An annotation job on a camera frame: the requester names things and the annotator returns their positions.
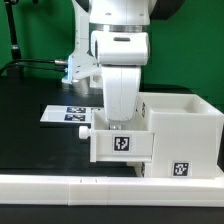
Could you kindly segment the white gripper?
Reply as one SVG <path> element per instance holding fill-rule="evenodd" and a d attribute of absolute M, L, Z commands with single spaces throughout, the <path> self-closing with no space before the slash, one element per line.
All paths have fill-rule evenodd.
<path fill-rule="evenodd" d="M 100 66 L 106 119 L 130 121 L 135 113 L 141 67 L 149 58 L 148 34 L 93 31 L 91 53 Z"/>

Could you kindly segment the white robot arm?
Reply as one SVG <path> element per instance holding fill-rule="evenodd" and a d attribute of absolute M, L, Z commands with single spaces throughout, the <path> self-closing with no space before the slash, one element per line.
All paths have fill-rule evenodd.
<path fill-rule="evenodd" d="M 172 17 L 186 0 L 71 0 L 75 11 L 75 49 L 68 57 L 65 83 L 90 78 L 103 90 L 110 123 L 135 113 L 141 68 L 150 57 L 147 28 Z"/>

